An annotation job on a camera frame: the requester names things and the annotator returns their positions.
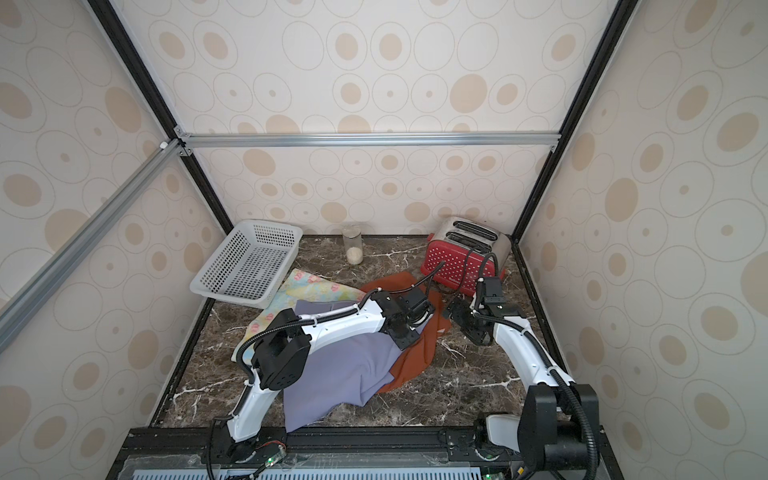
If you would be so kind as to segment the rust orange skirt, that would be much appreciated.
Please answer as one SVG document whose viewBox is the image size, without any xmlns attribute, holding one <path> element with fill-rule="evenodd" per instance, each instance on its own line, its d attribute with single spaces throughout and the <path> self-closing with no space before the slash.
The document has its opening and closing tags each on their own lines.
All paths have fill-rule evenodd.
<svg viewBox="0 0 768 480">
<path fill-rule="evenodd" d="M 381 287 L 383 290 L 394 291 L 404 289 L 415 283 L 416 277 L 413 274 L 402 271 L 370 281 L 364 284 L 360 290 L 368 293 Z M 395 352 L 399 356 L 389 370 L 392 379 L 377 390 L 378 394 L 396 390 L 423 373 L 432 364 L 435 357 L 437 340 L 450 331 L 451 323 L 442 313 L 444 302 L 441 292 L 436 288 L 431 288 L 428 298 L 436 308 L 434 316 L 420 330 L 420 338 L 416 343 L 403 351 L 395 348 Z"/>
</svg>

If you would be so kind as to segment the lavender purple skirt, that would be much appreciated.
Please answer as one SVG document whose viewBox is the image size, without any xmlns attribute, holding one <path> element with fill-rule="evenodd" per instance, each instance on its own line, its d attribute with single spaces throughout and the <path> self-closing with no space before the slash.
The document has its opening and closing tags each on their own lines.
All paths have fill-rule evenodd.
<svg viewBox="0 0 768 480">
<path fill-rule="evenodd" d="M 314 423 L 341 404 L 366 405 L 392 379 L 395 348 L 387 334 L 367 333 L 311 353 L 301 377 L 283 391 L 285 429 Z"/>
</svg>

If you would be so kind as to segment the floral pastel skirt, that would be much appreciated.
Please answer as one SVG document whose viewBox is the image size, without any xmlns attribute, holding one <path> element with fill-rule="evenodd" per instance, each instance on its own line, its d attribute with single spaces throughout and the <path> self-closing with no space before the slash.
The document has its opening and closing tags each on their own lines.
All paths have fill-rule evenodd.
<svg viewBox="0 0 768 480">
<path fill-rule="evenodd" d="M 238 349 L 255 334 L 266 330 L 282 310 L 293 309 L 297 315 L 323 313 L 358 303 L 364 295 L 359 289 L 293 269 L 270 305 L 248 324 L 244 336 L 233 350 L 231 361 L 235 362 Z"/>
</svg>

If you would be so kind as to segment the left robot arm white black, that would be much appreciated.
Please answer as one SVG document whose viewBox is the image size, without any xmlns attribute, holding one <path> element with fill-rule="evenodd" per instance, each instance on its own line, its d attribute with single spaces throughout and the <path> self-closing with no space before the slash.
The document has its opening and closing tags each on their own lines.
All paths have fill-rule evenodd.
<svg viewBox="0 0 768 480">
<path fill-rule="evenodd" d="M 232 413 L 220 419 L 224 425 L 210 428 L 208 453 L 214 457 L 219 444 L 223 457 L 243 462 L 278 393 L 301 378 L 312 354 L 363 334 L 384 334 L 404 350 L 419 340 L 417 328 L 435 313 L 416 286 L 395 292 L 376 288 L 357 303 L 323 313 L 280 311 L 266 330 L 237 348 L 235 363 L 247 380 Z"/>
</svg>

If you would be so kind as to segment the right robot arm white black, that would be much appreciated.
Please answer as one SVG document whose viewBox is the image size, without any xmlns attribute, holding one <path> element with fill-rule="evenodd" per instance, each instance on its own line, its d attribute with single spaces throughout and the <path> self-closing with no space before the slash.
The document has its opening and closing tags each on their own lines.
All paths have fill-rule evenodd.
<svg viewBox="0 0 768 480">
<path fill-rule="evenodd" d="M 600 465 L 599 400 L 594 389 L 577 383 L 547 352 L 530 322 L 508 302 L 498 277 L 480 277 L 471 300 L 452 301 L 447 312 L 478 346 L 499 345 L 509 357 L 526 396 L 522 412 L 485 418 L 488 441 L 520 454 L 515 479 L 564 471 L 597 477 Z"/>
</svg>

